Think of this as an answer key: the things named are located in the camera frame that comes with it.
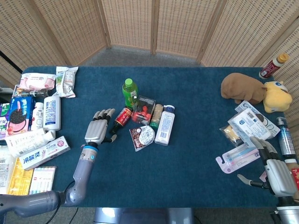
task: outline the table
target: table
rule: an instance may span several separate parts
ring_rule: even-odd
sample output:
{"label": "table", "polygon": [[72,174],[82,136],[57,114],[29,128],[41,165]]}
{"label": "table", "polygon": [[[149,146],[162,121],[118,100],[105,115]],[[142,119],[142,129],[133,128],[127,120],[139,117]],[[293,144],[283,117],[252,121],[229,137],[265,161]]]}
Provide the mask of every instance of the table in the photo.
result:
{"label": "table", "polygon": [[[56,67],[31,67],[24,72],[55,73]],[[138,85],[140,95],[163,105],[174,105],[175,120],[169,146],[151,144],[135,152],[129,129],[141,126],[133,121],[118,132],[111,144],[99,146],[99,153],[82,207],[265,207],[275,206],[274,196],[243,184],[237,174],[258,180],[262,162],[225,174],[215,158],[233,148],[218,130],[236,114],[232,99],[223,99],[223,78],[240,72],[258,78],[260,68],[152,68],[79,67],[76,98],[61,100],[61,130],[71,150],[45,163],[57,166],[54,190],[64,190],[72,181],[81,145],[90,120],[98,110],[115,108],[113,119],[124,107],[122,84],[128,77]],[[256,108],[264,113],[263,105]],[[272,122],[281,112],[267,114]],[[270,140],[279,149],[278,139]]]}

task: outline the gold can lid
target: gold can lid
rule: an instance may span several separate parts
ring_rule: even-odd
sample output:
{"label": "gold can lid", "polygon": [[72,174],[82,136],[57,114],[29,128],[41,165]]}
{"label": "gold can lid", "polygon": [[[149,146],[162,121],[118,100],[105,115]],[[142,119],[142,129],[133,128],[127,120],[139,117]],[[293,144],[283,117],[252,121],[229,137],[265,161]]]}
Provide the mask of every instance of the gold can lid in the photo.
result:
{"label": "gold can lid", "polygon": [[289,55],[287,53],[282,53],[277,57],[279,63],[285,63],[288,59],[289,59]]}

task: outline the yellow package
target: yellow package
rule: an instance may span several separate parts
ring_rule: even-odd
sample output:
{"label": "yellow package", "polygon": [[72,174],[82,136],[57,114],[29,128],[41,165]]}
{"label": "yellow package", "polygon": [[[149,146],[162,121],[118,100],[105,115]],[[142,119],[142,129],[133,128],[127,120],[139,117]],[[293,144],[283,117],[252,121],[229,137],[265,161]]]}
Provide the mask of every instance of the yellow package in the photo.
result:
{"label": "yellow package", "polygon": [[25,171],[22,168],[22,163],[18,158],[14,172],[10,180],[8,194],[9,195],[27,195],[30,188],[30,183],[33,175],[33,169]]}

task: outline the pink package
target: pink package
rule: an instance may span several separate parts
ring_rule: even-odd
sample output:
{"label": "pink package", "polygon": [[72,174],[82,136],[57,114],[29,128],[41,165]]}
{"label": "pink package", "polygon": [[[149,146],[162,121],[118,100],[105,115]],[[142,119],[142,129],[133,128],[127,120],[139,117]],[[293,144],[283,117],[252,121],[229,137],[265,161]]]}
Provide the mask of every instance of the pink package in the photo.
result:
{"label": "pink package", "polygon": [[52,90],[55,86],[56,75],[43,73],[22,74],[20,88],[26,90]]}

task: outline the barcode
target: barcode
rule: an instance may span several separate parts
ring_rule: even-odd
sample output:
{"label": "barcode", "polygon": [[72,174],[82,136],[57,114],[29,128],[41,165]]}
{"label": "barcode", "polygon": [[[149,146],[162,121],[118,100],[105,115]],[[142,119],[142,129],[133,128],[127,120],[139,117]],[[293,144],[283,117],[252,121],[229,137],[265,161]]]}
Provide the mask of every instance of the barcode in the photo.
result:
{"label": "barcode", "polygon": [[253,116],[253,114],[252,113],[250,113],[250,112],[248,112],[247,113],[247,115],[251,118],[251,119],[253,119],[254,118],[254,116]]}
{"label": "barcode", "polygon": [[161,132],[160,138],[166,138],[167,133]]}

